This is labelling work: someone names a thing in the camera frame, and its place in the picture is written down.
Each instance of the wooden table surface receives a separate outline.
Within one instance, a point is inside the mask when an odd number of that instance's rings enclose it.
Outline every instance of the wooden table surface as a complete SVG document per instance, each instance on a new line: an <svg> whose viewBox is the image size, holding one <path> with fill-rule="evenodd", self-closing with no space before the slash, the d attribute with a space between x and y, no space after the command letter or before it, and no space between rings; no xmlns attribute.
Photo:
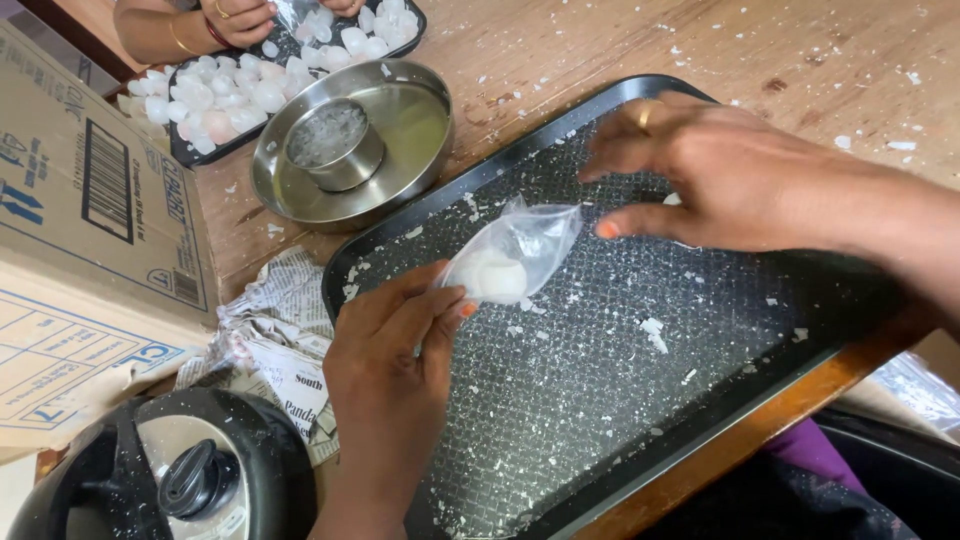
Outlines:
<svg viewBox="0 0 960 540"><path fill-rule="evenodd" d="M665 73L789 132L827 146L845 135L856 156L960 188L960 157L953 151L960 141L960 33L955 30L960 5L955 2L418 4L428 28L408 58L444 77L457 122L441 181L602 86L635 74ZM916 142L917 148L894 150L887 146L891 141ZM239 294L279 251L299 244L326 264L348 237L307 232L265 210L250 188L251 154L248 145L196 169L224 301ZM711 442L709 459L698 461L705 454L700 452L641 491L638 495L647 494L637 503L642 508L621 505L622 511L609 512L585 529L585 537L628 536L649 525L923 335L917 326L890 331L811 373Z"/></svg>

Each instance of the hand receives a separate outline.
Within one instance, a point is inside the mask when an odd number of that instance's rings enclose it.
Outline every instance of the hand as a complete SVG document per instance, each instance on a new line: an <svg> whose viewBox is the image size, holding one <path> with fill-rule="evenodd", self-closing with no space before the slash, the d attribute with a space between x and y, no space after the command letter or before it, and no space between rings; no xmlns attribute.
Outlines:
<svg viewBox="0 0 960 540"><path fill-rule="evenodd" d="M246 49L267 38L274 28L276 4L266 0L200 0L210 25L230 45Z"/></svg>
<svg viewBox="0 0 960 540"><path fill-rule="evenodd" d="M652 170L667 177L683 201L615 210L596 227L606 238L654 234L744 251L837 249L838 219L850 219L850 209L865 197L893 184L922 184L789 135L745 110L677 92L624 104L589 149L594 156L580 173L583 182Z"/></svg>
<svg viewBox="0 0 960 540"><path fill-rule="evenodd" d="M353 17L367 0L320 0L320 3L330 8L335 14L342 17Z"/></svg>
<svg viewBox="0 0 960 540"><path fill-rule="evenodd" d="M454 334L477 308L462 286L428 288L445 266L412 270L340 310L324 376L342 474L314 538L371 538L402 524L444 429Z"/></svg>

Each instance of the newspaper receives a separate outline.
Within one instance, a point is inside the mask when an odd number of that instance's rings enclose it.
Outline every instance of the newspaper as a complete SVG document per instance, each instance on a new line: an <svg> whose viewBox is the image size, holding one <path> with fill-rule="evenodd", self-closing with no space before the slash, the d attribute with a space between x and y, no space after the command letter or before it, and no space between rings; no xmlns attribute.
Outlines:
<svg viewBox="0 0 960 540"><path fill-rule="evenodd" d="M220 329L205 356L183 364L175 387L224 388L270 401L300 430L314 466L340 449L322 369L333 340L323 275L299 246L273 258L239 298L217 308Z"/></svg>

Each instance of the bangle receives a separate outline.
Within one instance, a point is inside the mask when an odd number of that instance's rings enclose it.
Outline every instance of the bangle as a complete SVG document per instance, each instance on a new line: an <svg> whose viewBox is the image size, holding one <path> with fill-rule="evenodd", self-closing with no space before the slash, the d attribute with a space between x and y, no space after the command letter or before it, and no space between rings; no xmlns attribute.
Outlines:
<svg viewBox="0 0 960 540"><path fill-rule="evenodd" d="M213 28L213 25L210 24L210 19L206 18L206 16L204 16L204 22L206 23L206 29L210 32L210 35L217 40L217 43L220 43L227 49L233 48L233 45L230 45L229 41L224 39L224 37L221 36L219 32L217 32L216 28Z"/></svg>
<svg viewBox="0 0 960 540"><path fill-rule="evenodd" d="M193 55L193 56L195 56L195 57L202 56L200 53L191 51L191 50L190 50L186 45L184 45L183 42L180 41L180 39L177 37L177 33L174 32L174 20L176 20L176 19L177 19L177 16L176 16L176 15L170 17L170 36L173 37L174 41L177 42L177 45L178 45L181 49L183 49L183 51L185 51L185 52L187 52L187 53L189 53L189 54L191 54L191 55Z"/></svg>

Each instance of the black tray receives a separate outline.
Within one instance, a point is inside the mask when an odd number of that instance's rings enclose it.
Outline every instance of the black tray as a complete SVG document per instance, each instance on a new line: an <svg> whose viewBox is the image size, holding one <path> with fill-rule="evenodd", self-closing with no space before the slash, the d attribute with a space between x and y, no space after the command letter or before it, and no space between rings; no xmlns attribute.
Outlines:
<svg viewBox="0 0 960 540"><path fill-rule="evenodd" d="M382 1L383 0L367 0L366 5L371 10L376 12L376 7L379 6L380 2ZM407 8L417 16L417 20L420 22L420 29L417 31L416 37L407 42L407 44L388 54L385 58L399 58L410 54L411 51L417 48L417 45L420 45L420 39L423 37L423 33L426 32L426 15L423 14L423 11L420 10L420 7L418 7L413 0L406 0L406 4ZM333 26L330 28L333 31L333 39L331 39L329 43L323 43L323 45L344 46L343 41L340 39L340 31L350 26L357 26L356 15L348 18L337 17L334 19ZM222 51L220 53L214 53L210 56L213 58L228 57L237 60L243 56L244 53L250 53L261 60L269 60L281 65L286 65L287 59L290 58L291 55L300 55L300 42L290 35L290 32L287 31L285 26L279 24L278 22L274 29L270 32L270 35L267 37L267 39L273 43L276 43L276 46L279 48L280 52L276 55L276 58L267 58L266 55L263 54L263 51L260 50L259 45L254 45L250 49L244 50L237 49L231 51ZM177 74L180 73L180 69L190 62L191 61L185 61L180 65L180 67L177 68L177 72L175 72L173 77L170 78L170 86L173 86L177 83ZM272 116L272 114L268 114L267 122L270 121L270 117ZM170 153L173 154L174 158L184 167L206 165L223 158L230 152L233 152L237 148L240 148L244 144L247 144L248 142L259 137L260 132L262 132L263 128L266 127L267 122L260 124L246 133L240 134L240 136L236 137L227 144L218 145L216 150L207 155L203 155L196 150L190 150L187 148L187 146L190 145L190 142L180 138L180 134L177 132L177 123L171 120L169 126Z"/></svg>
<svg viewBox="0 0 960 540"><path fill-rule="evenodd" d="M327 265L324 302L335 318L345 286L363 292L451 258L499 214L494 204L518 193L529 204L594 203L583 206L585 230L564 266L533 298L546 313L482 306L461 329L447 428L408 514L411 538L566 537L900 304L893 284L856 259L593 235L606 211L670 192L649 173L575 180L598 119L665 89L706 98L662 75L617 82L357 235ZM468 219L466 192L478 220ZM422 233L406 237L415 227ZM665 324L668 355L640 329L647 317ZM809 338L795 343L796 328Z"/></svg>

